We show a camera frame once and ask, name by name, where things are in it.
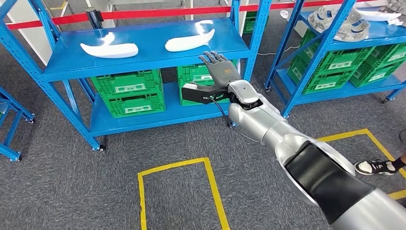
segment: white label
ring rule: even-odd
[[[196,85],[196,84],[186,83],[186,84],[183,85],[182,88],[188,88],[188,89],[196,90],[196,89],[197,89],[197,85]]]
[[[297,78],[300,80],[302,78],[301,73],[299,72],[299,70],[295,67],[293,68],[293,73],[297,76]]]
[[[320,89],[325,89],[325,88],[330,88],[330,87],[334,87],[336,86],[336,83],[327,83],[327,84],[321,84],[321,85],[317,85],[315,90],[320,90]]]
[[[193,81],[194,82],[198,82],[198,81],[205,81],[205,80],[213,80],[211,75],[197,75],[193,77]]]
[[[336,64],[331,64],[328,69],[339,69],[339,68],[344,68],[351,66],[352,61],[346,61],[346,62],[341,62],[341,63],[336,63]]]
[[[115,87],[115,92],[128,92],[128,91],[137,91],[137,90],[145,90],[146,87],[144,84],[137,84],[137,85],[125,85]]]
[[[130,113],[152,110],[152,108],[150,105],[144,105],[144,106],[139,106],[139,107],[125,108],[124,110],[125,110],[126,114],[130,114]]]
[[[386,72],[385,72],[385,73],[378,74],[378,75],[375,75],[375,76],[371,77],[371,79],[369,79],[368,82],[374,81],[374,80],[376,80],[376,79],[383,78],[383,77],[385,76],[385,74],[386,74]]]
[[[307,48],[306,54],[309,56],[309,58],[313,58],[314,53],[310,50],[310,48]]]
[[[399,58],[403,58],[405,55],[406,55],[406,52],[393,55],[393,56],[388,60],[388,62],[389,62],[389,61],[393,61],[393,60],[397,60],[397,59],[399,59]]]

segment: person's foot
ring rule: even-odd
[[[393,175],[396,173],[391,161],[359,161],[354,164],[355,171],[362,175],[385,174]]]

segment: shoe sole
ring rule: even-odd
[[[359,171],[359,170],[357,169],[357,167],[355,167],[355,171],[356,171],[357,173],[359,173],[359,174],[367,175],[367,176],[376,175],[376,174],[384,174],[384,175],[391,176],[391,175],[394,174],[394,173],[390,173],[390,172],[379,172],[379,173],[375,173],[375,174],[374,174],[374,173],[367,173],[367,172]]]

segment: person's leg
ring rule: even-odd
[[[406,166],[406,153],[395,161],[359,161],[354,164],[355,171],[362,175],[386,174],[393,175]]]

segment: black arm segment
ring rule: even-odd
[[[343,170],[311,142],[304,144],[286,169],[318,203],[329,224],[375,189]]]

